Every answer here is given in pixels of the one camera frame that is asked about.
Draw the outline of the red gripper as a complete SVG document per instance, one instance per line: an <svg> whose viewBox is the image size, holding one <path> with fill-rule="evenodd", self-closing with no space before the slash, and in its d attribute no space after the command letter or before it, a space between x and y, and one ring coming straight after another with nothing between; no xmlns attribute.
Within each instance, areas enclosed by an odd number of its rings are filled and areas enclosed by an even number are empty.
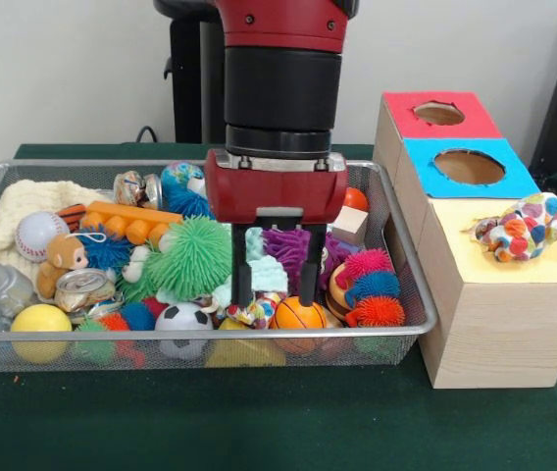
<svg viewBox="0 0 557 471"><path fill-rule="evenodd" d="M252 299L245 236L247 225L259 218L296 218L306 225L303 229L309 233L309 242L301 267L300 304L314 303L326 244L326 224L338 216L348 184L346 160L329 157L328 164L325 171L277 172L236 169L216 157L206 159L206 192L211 211L218 221L233 224L233 304L247 307Z"/></svg>

